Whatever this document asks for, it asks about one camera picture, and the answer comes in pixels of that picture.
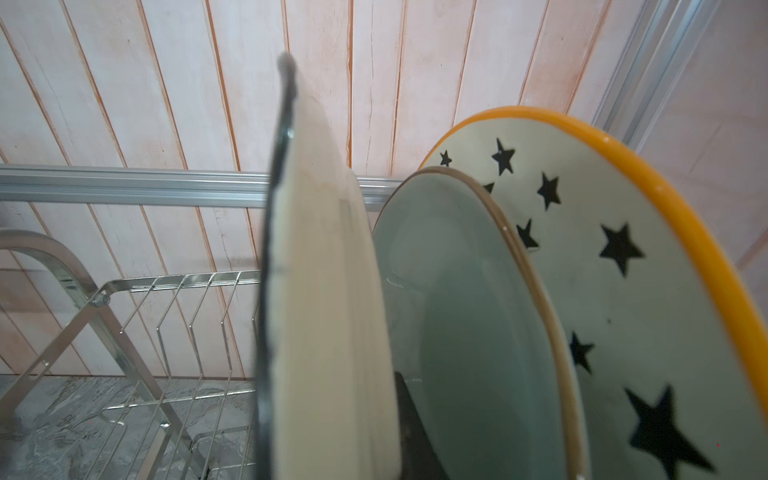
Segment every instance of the yellow rim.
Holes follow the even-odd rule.
[[[709,230],[686,201],[658,172],[621,142],[575,118],[543,108],[494,108],[453,127],[429,152],[419,169],[456,131],[476,121],[494,118],[528,118],[559,128],[594,148],[640,188],[672,227],[701,275],[768,420],[768,331],[749,293]]]

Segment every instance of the wooden wall panel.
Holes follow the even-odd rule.
[[[454,124],[518,104],[547,3],[478,0]]]
[[[232,135],[230,102],[218,55],[218,39],[233,32],[217,32],[215,23],[210,22],[213,10],[203,2],[190,5],[178,0],[146,0],[144,8],[187,166],[193,170],[239,170],[239,151]],[[269,60],[274,70],[276,59]],[[260,91],[258,84],[251,88]],[[263,123],[271,123],[266,120],[267,112],[263,113]],[[201,208],[200,218],[216,270],[256,268],[250,218],[245,209]],[[220,303],[226,306],[231,289],[215,290]],[[234,329],[233,344],[243,348],[247,361],[242,363],[249,367],[255,338],[250,322],[254,300],[255,290],[238,289],[227,315]],[[236,363],[238,375],[242,376],[240,360],[236,359]]]
[[[23,373],[38,354],[0,307],[0,357],[13,373]]]
[[[474,10],[474,2],[408,3],[390,171],[393,177],[405,178],[414,172],[453,124]]]
[[[355,2],[352,169],[358,175],[389,175],[405,5],[406,0]]]
[[[255,270],[258,268],[256,246],[247,224],[247,211],[243,208],[200,208],[206,231],[220,232],[209,236],[210,251],[216,271]],[[232,287],[222,287],[224,305],[230,299]],[[256,355],[256,333],[253,331],[253,309],[256,307],[258,287],[238,286],[228,310],[232,326],[233,343],[240,354],[245,376],[253,376],[253,359]]]
[[[520,104],[566,112],[609,0],[549,0]]]
[[[11,84],[12,87],[9,88],[9,95],[16,98],[17,104],[23,102],[19,109],[25,112],[30,122],[34,118],[34,126],[25,126],[25,134],[34,135],[37,147],[23,144],[23,151],[18,151],[18,155],[6,154],[6,161],[66,165],[71,163],[70,158],[74,158],[76,164],[121,167],[123,163],[120,152],[114,142],[108,119],[93,89],[87,65],[83,61],[76,38],[71,33],[66,11],[57,2],[36,2],[33,6],[38,10],[34,15],[30,15],[29,10],[18,8],[18,5],[6,2],[0,10],[0,15],[4,19],[3,25],[9,25],[5,28],[8,39],[12,40],[14,45],[21,45],[16,49],[18,64],[14,65],[14,62],[9,59],[6,61],[4,58],[3,65],[6,66],[5,70],[8,73],[18,72]],[[36,36],[37,31],[44,31],[45,36]],[[29,85],[22,83],[24,76],[28,79]],[[38,99],[38,105],[35,105],[33,98]],[[41,146],[45,146],[44,151],[41,151]],[[139,207],[133,208],[137,213],[139,212]],[[74,238],[68,247],[74,249],[77,246],[76,243],[82,242],[93,245],[95,251],[101,254],[94,255],[85,249],[93,259],[91,264],[97,269],[90,269],[97,283],[120,276],[119,269],[111,257],[111,250],[104,244],[100,227],[95,223],[94,214],[103,209],[103,206],[95,206],[93,210],[89,210],[85,205],[73,206],[65,211],[66,214],[72,215],[72,218],[58,214],[47,217],[46,212],[50,210],[47,207],[38,210],[41,221],[47,224],[46,228],[49,231],[67,232],[68,227],[73,223],[84,225],[84,231],[89,232],[90,236],[83,234],[80,239]],[[81,257],[81,261],[86,263],[87,259]],[[60,287],[51,285],[50,282],[48,284],[48,288],[45,289],[46,298],[61,298]],[[118,300],[113,308],[119,316],[121,314],[127,316],[133,306]],[[68,321],[66,316],[57,318],[62,324]],[[140,325],[141,323],[137,323],[136,326],[132,326],[132,329],[140,334],[135,340],[137,348],[150,355],[147,357],[149,360],[152,357],[155,358],[152,364],[155,367],[153,372],[160,373],[162,370],[157,369],[159,363],[154,355],[154,347],[147,337],[146,330],[143,327],[139,328]],[[90,327],[81,335],[85,338],[80,340],[78,337],[76,346],[78,343],[87,345],[96,340]],[[83,357],[92,373],[101,375],[120,373],[103,347],[84,346],[83,349],[87,350],[83,353]]]
[[[204,233],[200,231],[200,228],[187,221],[188,213],[195,211],[194,209],[150,206],[144,209],[150,218],[163,219],[162,224],[155,225],[152,230],[155,233],[157,248],[170,275],[215,270],[210,266],[212,259],[209,253],[205,254],[204,257],[197,254],[200,250],[205,251],[207,245]],[[184,245],[186,249],[181,250],[179,248],[181,245]],[[181,312],[187,324],[193,321],[201,294],[202,289],[182,290],[179,293]],[[194,320],[194,331],[206,376],[227,377],[227,357],[224,353],[224,343],[219,325],[222,315],[223,300],[219,294],[219,289],[213,288],[205,296],[200,305],[197,319]],[[232,355],[237,358],[237,348],[233,343],[231,328],[231,325],[227,325],[229,347]],[[234,376],[243,376],[239,361],[235,362],[233,368]]]
[[[209,5],[240,169],[269,171],[280,103],[277,56],[286,50],[280,2]]]
[[[26,338],[39,355],[56,338],[61,327],[48,309],[48,305],[37,294],[27,273],[16,262],[10,252],[0,255],[0,306],[3,313]],[[53,375],[87,375],[80,356],[69,346],[51,366]]]
[[[163,68],[158,64],[154,40],[147,27],[142,4],[128,0],[112,2],[110,5],[86,0],[65,3],[106,112],[112,120],[126,165],[185,168],[187,159],[177,131],[177,115],[167,96]],[[205,30],[198,32],[199,35],[205,33]],[[174,30],[169,28],[166,35],[161,35],[160,38],[173,41],[176,39],[173,35]],[[163,45],[166,48],[163,50],[166,57],[171,56],[174,44]],[[200,58],[197,51],[192,48],[190,51],[192,56]],[[180,89],[179,95],[183,95],[183,87],[186,85],[181,83],[178,75],[183,75],[184,71],[175,71],[174,67],[178,66],[178,63],[173,63],[167,70],[173,72],[171,79],[175,82],[174,87]],[[195,78],[196,81],[205,82],[204,75],[195,75]],[[202,115],[205,112],[196,111],[195,114]],[[187,139],[204,128],[191,121],[184,125]],[[215,143],[215,137],[205,137],[202,141],[211,141],[211,138]],[[162,209],[145,208],[144,212],[168,273],[204,272],[214,268],[197,209],[175,210],[172,219],[169,219],[166,211]],[[168,229],[169,223],[177,229]],[[187,241],[181,232],[191,235],[192,239],[202,241]],[[218,289],[214,290],[217,298],[207,298],[203,310],[212,317],[220,315],[218,312],[221,312],[223,307],[220,292],[217,292]],[[194,314],[197,303],[191,296],[180,295],[179,302],[184,316]],[[212,376],[226,376],[225,358],[206,348],[201,350],[206,373],[210,372]],[[242,376],[242,370],[236,376]]]
[[[644,0],[610,0],[568,114],[591,123],[629,42]]]
[[[325,108],[341,157],[350,163],[352,0],[283,0],[288,49]]]

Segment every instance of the metal wire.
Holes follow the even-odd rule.
[[[144,444],[144,440],[147,439],[147,434],[152,428],[152,425],[154,423],[154,417],[157,416],[157,411],[160,409],[160,404],[163,403],[163,398],[165,398],[165,392],[163,392],[163,395],[161,395],[160,401],[157,402],[157,406],[154,407],[154,411],[152,412],[152,418],[149,419],[149,422],[147,422],[147,428],[144,430],[144,434],[141,436],[141,441],[139,442],[139,446],[136,448],[136,452],[134,453],[134,457],[131,459],[131,463],[128,466],[128,470],[125,472],[124,479],[126,480],[128,476],[131,474],[131,470],[134,467],[134,463],[136,463],[136,458],[138,458],[139,452],[141,451],[141,446]]]
[[[154,289],[154,286],[157,284],[157,281],[160,279],[160,277],[154,279],[154,282],[152,282],[152,285],[150,285],[149,290],[147,290],[147,294],[144,295],[144,298],[141,299],[138,305],[136,305],[136,308],[134,309],[134,312],[131,314],[131,316],[128,317],[128,320],[125,321],[125,324],[120,328],[120,334],[122,335],[125,333],[125,329],[128,327],[128,324],[131,322],[131,320],[134,319],[134,316],[136,316],[136,313],[138,313],[139,309],[142,305],[144,305],[144,301],[147,299],[150,293],[152,293],[152,290]]]
[[[189,288],[203,288],[202,295],[200,296],[200,299],[197,301],[197,305],[195,306],[194,314],[192,315],[192,318],[188,321],[184,320],[184,317],[181,317],[181,322],[184,324],[185,331],[187,333],[187,338],[190,342],[190,345],[192,347],[192,351],[194,353],[195,361],[197,364],[197,381],[194,387],[194,390],[192,391],[191,395],[179,395],[179,396],[169,396],[168,395],[168,388],[170,388],[169,384],[166,384],[162,387],[162,393],[159,399],[157,400],[151,400],[151,401],[144,401],[141,398],[136,398],[137,395],[137,389],[139,387],[139,384],[137,383],[136,386],[131,391],[131,394],[125,399],[123,402],[117,402],[117,404],[112,404],[110,406],[105,406],[101,409],[99,416],[106,422],[111,423],[111,427],[108,430],[107,436],[104,439],[104,442],[102,443],[101,447],[99,448],[96,457],[94,458],[93,463],[90,465],[90,468],[88,469],[88,473],[86,474],[85,478],[90,478],[92,474],[95,473],[96,465],[99,464],[99,470],[98,470],[98,478],[101,478],[104,476],[105,472],[108,470],[108,466],[111,464],[111,461],[116,455],[116,452],[123,448],[125,450],[127,448],[126,445],[122,445],[124,442],[124,438],[126,437],[126,432],[128,431],[129,427],[131,426],[131,420],[130,422],[127,420],[128,416],[133,412],[136,408],[147,408],[146,415],[141,416],[141,421],[144,421],[144,419],[147,419],[147,424],[144,426],[144,424],[141,424],[141,429],[143,429],[143,432],[141,434],[141,439],[138,443],[138,445],[135,447],[135,450],[133,451],[133,454],[131,455],[131,461],[127,464],[127,471],[123,474],[120,473],[120,477],[123,480],[127,480],[131,477],[131,474],[133,473],[136,475],[136,472],[134,472],[134,468],[137,466],[137,463],[141,464],[141,461],[139,458],[143,455],[142,452],[144,452],[144,455],[151,454],[150,458],[152,459],[152,462],[149,462],[150,458],[148,458],[144,465],[149,465],[149,467],[144,467],[142,465],[142,468],[139,468],[137,472],[144,475],[142,472],[147,471],[154,471],[155,468],[158,466],[161,467],[161,469],[165,468],[165,472],[163,473],[163,479],[168,480],[171,476],[174,478],[177,477],[178,473],[178,466],[174,467],[174,463],[176,462],[176,465],[178,465],[177,460],[181,457],[184,459],[184,466],[181,471],[181,478],[186,478],[187,470],[189,469],[192,462],[192,458],[194,455],[200,455],[201,450],[204,448],[203,444],[200,442],[201,439],[208,439],[210,438],[210,444],[208,445],[208,450],[205,452],[205,461],[204,464],[202,463],[202,457],[198,456],[200,459],[200,465],[203,466],[203,475],[207,475],[208,480],[214,480],[217,477],[220,477],[220,473],[224,470],[231,470],[233,468],[239,468],[240,469],[240,478],[243,478],[243,474],[246,470],[246,467],[250,467],[252,465],[255,465],[255,462],[252,461],[252,455],[249,455],[249,450],[251,448],[251,441],[250,441],[250,434],[253,431],[253,410],[255,409],[255,404],[251,406],[250,409],[250,417],[248,418],[247,422],[243,422],[241,426],[231,427],[231,428],[225,428],[221,429],[221,424],[223,422],[223,411],[226,408],[227,405],[229,405],[228,399],[232,396],[238,396],[238,395],[251,395],[253,394],[256,389],[255,388],[238,388],[238,389],[232,389],[233,384],[233,359],[232,359],[232,352],[230,351],[230,345],[229,345],[229,339],[227,338],[227,328],[229,327],[230,323],[230,317],[232,315],[232,303],[234,300],[235,295],[237,292],[239,292],[238,287],[242,285],[248,285],[248,284],[255,284],[260,282],[260,274],[258,271],[242,271],[242,272],[222,272],[222,273],[193,273],[188,275],[173,275],[173,276],[156,276],[156,277],[145,277],[140,279],[129,279],[129,280],[115,280],[114,282],[110,282],[105,286],[104,291],[110,295],[118,293],[118,292],[125,292],[125,294],[131,294],[131,293],[139,293],[142,292],[144,295],[141,297],[141,300],[138,301],[135,308],[132,310],[130,316],[127,318],[127,320],[122,323],[120,334],[126,334],[126,329],[129,325],[129,323],[133,320],[133,318],[140,312],[141,307],[147,303],[147,299],[150,295],[153,293],[161,292],[161,291],[169,291],[173,290],[173,295],[170,298],[170,301],[168,301],[168,304],[165,306],[162,316],[157,321],[157,325],[155,326],[155,332],[157,334],[157,340],[160,343],[160,350],[163,358],[163,364],[165,366],[165,377],[167,378],[167,381],[171,381],[175,379],[174,373],[171,371],[170,368],[170,362],[168,358],[168,351],[166,348],[166,341],[168,341],[168,335],[170,334],[167,331],[164,332],[162,330],[163,325],[165,324],[166,318],[168,318],[168,315],[170,313],[170,310],[174,308],[174,304],[179,303],[180,301],[180,292],[181,290],[189,289]],[[198,319],[198,317],[203,317],[202,314],[205,309],[202,308],[203,303],[206,300],[206,295],[211,290],[211,287],[223,287],[223,286],[231,286],[232,290],[230,292],[227,292],[227,298],[226,303],[224,304],[223,312],[220,314],[219,317],[219,329],[221,332],[221,339],[223,340],[223,354],[226,355],[227,358],[227,381],[223,388],[223,391],[219,392],[212,392],[212,393],[205,393],[201,394],[201,389],[203,385],[203,381],[205,378],[204,375],[204,368],[203,368],[203,361],[200,353],[200,348],[202,348],[203,344],[199,345],[198,340],[205,341],[203,337],[200,336],[200,327],[203,325],[203,323],[206,323],[206,319]],[[259,302],[256,301],[255,306],[253,308],[253,315],[250,316],[250,322],[253,325],[253,328],[256,328],[256,313],[259,309]],[[189,437],[186,437],[186,443],[182,442],[182,438],[184,435],[186,435],[187,426],[191,423],[191,420],[194,418],[194,415],[192,415],[192,410],[195,409],[195,406],[199,404],[199,400],[205,400],[205,399],[220,399],[218,405],[215,408],[215,415],[216,415],[216,421],[214,424],[214,430],[212,432],[208,432],[206,434],[199,434],[195,440],[191,441],[189,440]],[[165,415],[165,412],[163,412],[163,409],[166,408],[165,406],[167,404],[178,404],[179,402],[189,402],[189,406],[187,411],[184,414],[184,418],[181,420],[177,420],[176,422],[180,422],[180,427],[178,429],[176,428],[168,428],[170,426],[170,421],[168,420],[168,416]],[[117,417],[114,417],[113,419],[109,419],[106,415],[111,412],[115,411],[117,413]],[[116,429],[118,425],[121,427],[121,434],[118,437],[115,437]],[[165,444],[158,444],[159,446],[157,448],[152,447],[149,448],[149,450],[146,449],[145,443],[147,442],[147,437],[149,437],[150,431],[155,432],[154,437],[156,439],[156,442],[162,442],[162,436],[159,436],[162,431],[167,431],[166,435],[172,435],[165,437],[165,442],[168,442],[169,440],[174,443],[174,447],[172,451],[169,451],[169,455],[165,455],[166,446]],[[235,432],[245,432],[246,438],[245,438],[245,449],[243,450],[242,458],[239,462],[235,461],[231,465],[222,465],[220,459],[217,459],[217,454],[214,453],[214,443],[217,441],[217,439],[220,439],[222,435],[227,435]],[[112,445],[110,443],[111,440],[115,440],[116,442]],[[100,461],[100,457],[103,456],[104,450],[109,448],[108,455],[105,456],[104,460]],[[176,473],[174,475],[170,474],[170,471],[174,469]]]
[[[134,389],[131,390],[131,394],[128,396],[126,403],[130,402],[132,398],[134,398],[134,395],[136,395],[136,390],[139,388],[139,385],[141,382],[136,382],[136,385],[134,386]],[[122,409],[120,411],[120,415],[115,420],[107,419],[106,417],[102,416],[103,412],[99,412],[99,416],[106,420],[107,422],[110,422],[112,424],[112,428],[109,429],[109,433],[107,434],[107,438],[104,439],[104,442],[101,443],[101,448],[98,449],[98,452],[96,453],[96,457],[94,458],[93,463],[91,463],[91,467],[88,469],[88,473],[85,474],[85,478],[88,478],[91,476],[91,472],[93,472],[94,467],[98,463],[98,458],[101,456],[101,452],[104,451],[104,447],[107,445],[107,442],[109,442],[109,438],[112,437],[112,433],[114,432],[115,427],[121,425],[123,427],[123,432],[120,435],[120,438],[118,439],[118,442],[115,444],[114,448],[112,449],[111,454],[109,455],[109,458],[107,458],[107,461],[104,462],[104,466],[101,468],[101,471],[98,474],[98,478],[101,478],[101,476],[104,474],[104,470],[106,470],[107,465],[109,465],[109,461],[112,460],[112,457],[114,456],[114,452],[118,449],[118,445],[120,445],[120,442],[123,441],[123,437],[125,436],[125,423],[122,422],[122,419],[126,415],[126,412],[129,412],[130,410]]]
[[[221,421],[221,413],[224,411],[224,403],[227,401],[227,392],[230,390],[230,381],[232,380],[232,357],[230,356],[230,347],[227,342],[227,329],[224,328],[224,320],[227,318],[227,313],[230,310],[232,299],[235,296],[235,290],[237,290],[237,283],[240,281],[240,274],[237,274],[235,284],[230,294],[230,299],[227,301],[227,305],[224,307],[224,314],[221,316],[221,336],[224,340],[224,350],[227,352],[227,365],[229,366],[229,374],[227,375],[227,385],[224,387],[224,395],[221,397],[221,407],[219,407],[219,414],[216,417],[216,426],[214,427],[214,435],[210,438],[210,447],[208,447],[208,455],[205,457],[205,465],[203,465],[203,472],[208,469],[208,462],[210,461],[210,453],[214,450],[214,442],[216,441],[216,432],[219,430],[219,422]]]

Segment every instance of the metal rail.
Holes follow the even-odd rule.
[[[381,210],[401,183],[357,180],[369,211]],[[269,175],[248,172],[0,165],[0,200],[264,208],[268,186]]]
[[[720,0],[646,0],[593,124],[642,148]]]

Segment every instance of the chrome rack frame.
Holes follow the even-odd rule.
[[[179,419],[169,402],[164,401],[163,390],[150,373],[149,368],[144,363],[134,344],[127,335],[123,334],[124,326],[120,324],[108,305],[111,293],[131,288],[130,280],[122,280],[122,283],[117,286],[113,283],[108,283],[99,289],[80,260],[67,247],[50,237],[36,232],[2,228],[0,229],[0,250],[12,250],[23,253],[42,263],[43,266],[51,271],[61,286],[64,287],[65,292],[70,296],[75,306],[80,309],[77,315],[61,330],[56,338],[45,347],[42,354],[24,373],[17,377],[10,389],[0,397],[0,420],[8,421],[8,417],[13,416],[18,404],[35,387],[64,350],[70,346],[72,340],[86,325],[91,325],[99,340],[107,347],[112,358],[123,370],[131,385],[134,386],[127,403],[130,403],[134,395],[138,394],[150,404],[157,404],[156,409],[159,409],[164,417],[164,420],[160,420],[160,428],[157,430],[155,439],[151,444],[151,453],[154,454],[154,457],[153,455],[147,455],[141,466],[140,472],[146,475],[142,478],[152,478],[154,476],[159,464],[158,460],[171,437],[175,439],[176,450],[178,450],[179,446],[184,447],[184,452],[188,454],[187,464],[192,469],[192,472],[198,478],[206,478],[209,459],[203,459],[199,452],[194,451],[193,440],[184,428],[185,422]],[[243,275],[238,273],[235,273],[235,275],[237,275],[236,280],[227,284],[237,286],[238,283],[245,283],[245,279],[242,282],[240,281],[240,277]],[[217,280],[219,279],[218,276],[222,278],[227,277],[225,273],[208,274],[208,278],[202,286],[210,286],[215,276],[217,276]],[[199,276],[179,277],[182,277],[181,280],[176,280],[174,284],[177,291],[184,280],[187,279],[194,286],[199,286],[195,284],[195,280],[199,280]],[[258,273],[251,273],[248,277],[249,283],[256,283],[258,281]],[[158,285],[152,285],[144,289],[147,291],[147,294],[149,290],[153,289],[152,287],[157,288]],[[121,408],[118,420],[107,420],[113,424],[110,435],[117,424],[121,423],[121,418],[129,407],[122,406]]]
[[[358,177],[368,211],[402,183]],[[266,206],[269,175],[248,172],[0,164],[0,200],[182,207]]]

